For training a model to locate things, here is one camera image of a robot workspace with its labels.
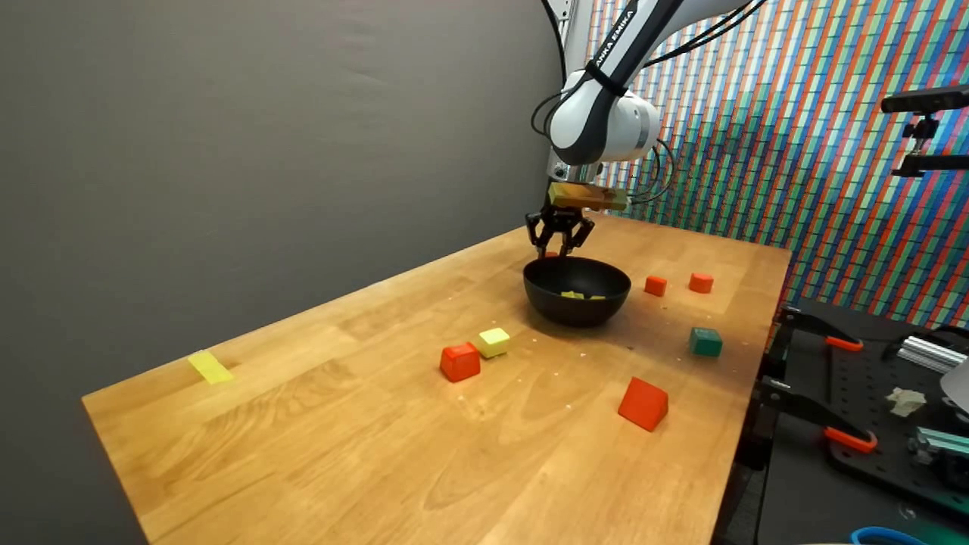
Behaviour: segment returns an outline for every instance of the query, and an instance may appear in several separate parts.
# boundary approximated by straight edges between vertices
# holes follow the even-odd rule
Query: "black clamp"
[[[771,335],[771,345],[765,351],[765,376],[783,376],[783,366],[788,366],[788,345],[789,345],[789,335],[792,330],[808,330],[808,332],[816,332],[822,335],[822,345],[826,347],[835,347],[835,351],[864,351],[866,341],[849,335],[848,330],[816,319],[816,315],[808,315],[797,306],[783,306],[777,313],[777,323],[775,323],[775,335]]]
[[[557,257],[567,257],[597,227],[590,218],[582,218],[582,210],[560,210],[550,202],[545,202],[542,211],[525,216],[522,224],[529,241],[539,249],[539,257],[547,257],[550,235],[563,235]]]
[[[919,142],[925,142],[925,140],[936,137],[936,131],[937,131],[937,121],[936,121],[933,115],[922,115],[919,121],[906,124],[903,140],[919,140]]]
[[[854,455],[873,455],[879,448],[876,433],[842,418],[835,409],[797,392],[788,381],[761,378],[754,400],[771,406],[775,410],[822,428],[826,441],[842,446]]]

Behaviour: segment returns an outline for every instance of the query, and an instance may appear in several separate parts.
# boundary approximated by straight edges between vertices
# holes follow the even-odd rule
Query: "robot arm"
[[[625,81],[641,67],[657,64],[647,53],[675,30],[712,14],[727,14],[677,50],[697,48],[736,27],[762,0],[629,0],[604,32],[599,50],[584,64],[590,3],[594,0],[545,0],[547,12],[557,17],[563,67],[568,73],[557,95],[557,107],[547,115],[547,142],[555,152],[547,167],[550,179],[594,171],[590,167],[599,161],[647,154],[660,137],[660,112],[625,91]],[[587,238],[594,220],[582,218],[582,210],[575,206],[555,206],[545,198],[542,211],[525,216],[525,230],[542,257],[550,235],[560,233],[560,257],[567,257]]]
[[[641,157],[660,137],[660,112],[625,91],[647,53],[675,30],[751,0],[629,0],[594,61],[571,73],[550,112],[547,140],[560,161]]]

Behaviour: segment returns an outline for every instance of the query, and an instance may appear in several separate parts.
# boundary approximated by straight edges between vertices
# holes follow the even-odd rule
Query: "wood grain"
[[[522,230],[84,397],[150,541],[708,541],[789,254],[594,216],[582,249],[631,279],[599,330],[539,319]],[[712,273],[715,294],[688,290]],[[667,274],[667,297],[641,294]],[[722,355],[688,347],[718,327]],[[439,351],[512,347],[447,384]],[[669,389],[657,433],[625,381]]]

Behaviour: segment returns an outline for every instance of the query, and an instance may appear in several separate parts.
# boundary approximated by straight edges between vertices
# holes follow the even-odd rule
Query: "orange cube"
[[[625,397],[616,406],[616,414],[631,420],[641,429],[657,429],[669,410],[669,397],[664,388],[655,388],[641,378],[629,378]]]
[[[664,297],[667,279],[664,274],[644,274],[644,294]]]
[[[693,274],[691,274],[691,290],[697,290],[697,294],[712,294],[712,290],[715,290],[715,274],[693,273]]]
[[[479,376],[480,372],[479,347],[471,341],[444,345],[439,369],[447,381],[464,381]]]

